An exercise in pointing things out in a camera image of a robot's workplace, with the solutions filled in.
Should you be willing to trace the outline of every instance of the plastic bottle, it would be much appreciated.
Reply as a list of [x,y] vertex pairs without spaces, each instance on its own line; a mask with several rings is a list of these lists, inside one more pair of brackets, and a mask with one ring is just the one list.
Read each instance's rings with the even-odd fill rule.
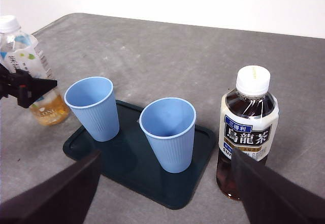
[[240,196],[231,170],[232,149],[238,147],[266,163],[279,119],[276,98],[268,92],[270,72],[260,66],[239,70],[236,89],[221,99],[217,184],[231,199]]
[[[54,79],[38,40],[21,31],[15,16],[0,17],[0,61],[12,73],[16,69],[28,71],[32,77]],[[29,109],[41,125],[53,125],[69,114],[57,88],[49,91]]]

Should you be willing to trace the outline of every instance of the white bottle cap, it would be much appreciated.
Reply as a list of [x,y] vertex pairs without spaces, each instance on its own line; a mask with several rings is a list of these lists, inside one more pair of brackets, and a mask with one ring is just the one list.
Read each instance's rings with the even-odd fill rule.
[[269,90],[271,74],[260,66],[246,66],[238,71],[236,89],[248,96],[265,94]]
[[20,25],[15,16],[6,15],[0,17],[0,33],[7,34],[19,29]]

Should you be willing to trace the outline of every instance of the dark green tray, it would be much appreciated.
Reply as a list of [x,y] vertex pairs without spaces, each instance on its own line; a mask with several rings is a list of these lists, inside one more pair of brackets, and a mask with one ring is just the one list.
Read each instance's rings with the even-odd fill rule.
[[195,126],[191,165],[181,173],[166,172],[155,157],[138,119],[142,108],[116,101],[120,123],[118,135],[106,142],[94,140],[81,126],[63,145],[64,153],[74,159],[99,149],[102,174],[170,209],[181,209],[191,199],[216,144],[215,134]]

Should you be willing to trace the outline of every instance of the plastic cup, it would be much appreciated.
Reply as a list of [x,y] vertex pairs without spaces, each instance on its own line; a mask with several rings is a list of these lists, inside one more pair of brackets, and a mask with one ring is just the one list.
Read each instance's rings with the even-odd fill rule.
[[170,173],[191,164],[197,114],[193,105],[180,98],[152,102],[140,115],[140,127],[163,169]]
[[114,138],[119,122],[113,83],[104,77],[89,77],[71,85],[64,94],[64,101],[97,141]]

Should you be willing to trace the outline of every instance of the table surface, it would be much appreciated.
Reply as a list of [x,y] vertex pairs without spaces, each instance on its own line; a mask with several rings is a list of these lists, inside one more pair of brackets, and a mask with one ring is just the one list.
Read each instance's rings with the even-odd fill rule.
[[[280,118],[267,166],[325,198],[325,40],[75,13],[35,33],[62,93],[75,81],[105,76],[115,96],[145,107],[181,97],[197,124],[218,133],[221,96],[237,71],[260,65],[271,72]],[[80,126],[71,113],[41,126],[15,98],[1,100],[1,201],[73,163],[62,151]],[[241,202],[215,180],[217,148],[187,206],[170,210],[101,176],[85,223],[249,223]]]

